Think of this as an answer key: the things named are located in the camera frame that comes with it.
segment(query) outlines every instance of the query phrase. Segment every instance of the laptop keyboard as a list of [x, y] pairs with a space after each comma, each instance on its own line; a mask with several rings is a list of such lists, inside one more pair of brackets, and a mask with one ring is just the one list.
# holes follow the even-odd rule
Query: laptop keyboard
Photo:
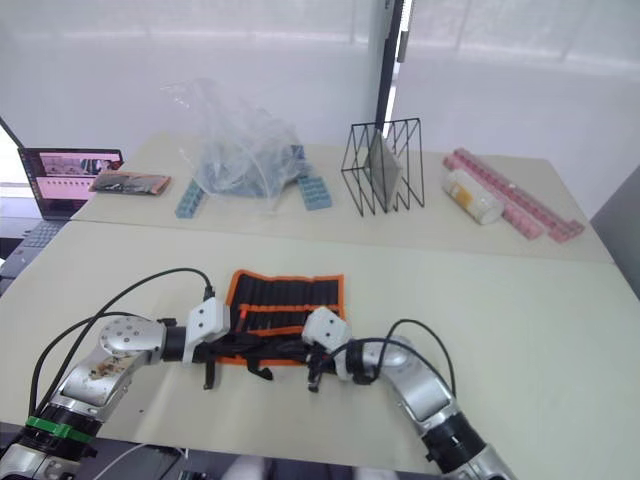
[[40, 222], [25, 238], [20, 246], [43, 248], [60, 231], [63, 222]]

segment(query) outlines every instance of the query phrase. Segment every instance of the laptop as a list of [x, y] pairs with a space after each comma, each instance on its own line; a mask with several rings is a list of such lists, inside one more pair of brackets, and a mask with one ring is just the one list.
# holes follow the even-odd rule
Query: laptop
[[123, 163], [120, 150], [19, 148], [18, 153], [43, 221], [29, 232], [0, 268], [1, 290], [8, 287], [71, 216], [95, 195], [89, 191], [93, 179], [102, 171], [119, 169]]

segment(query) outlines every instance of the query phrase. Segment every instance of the bottle label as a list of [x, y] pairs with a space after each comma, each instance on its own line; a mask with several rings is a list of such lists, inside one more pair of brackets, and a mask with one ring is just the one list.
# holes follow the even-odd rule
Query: bottle label
[[471, 192], [459, 183], [456, 183], [451, 188], [451, 196], [455, 198], [456, 202], [458, 202], [465, 210], [468, 209], [471, 202], [473, 202], [473, 195], [471, 195]]

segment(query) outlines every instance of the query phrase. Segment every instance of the window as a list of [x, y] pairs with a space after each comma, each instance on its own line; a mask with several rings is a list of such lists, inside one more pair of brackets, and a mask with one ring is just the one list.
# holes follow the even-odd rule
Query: window
[[22, 167], [18, 146], [0, 127], [0, 196], [31, 197], [27, 175]]

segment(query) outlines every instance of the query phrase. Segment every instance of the laptop screen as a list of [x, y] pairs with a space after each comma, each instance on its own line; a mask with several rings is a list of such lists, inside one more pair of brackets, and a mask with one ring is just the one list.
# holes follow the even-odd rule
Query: laptop screen
[[20, 148], [18, 152], [46, 220], [71, 218], [94, 195], [89, 191], [93, 179], [123, 163], [120, 150]]

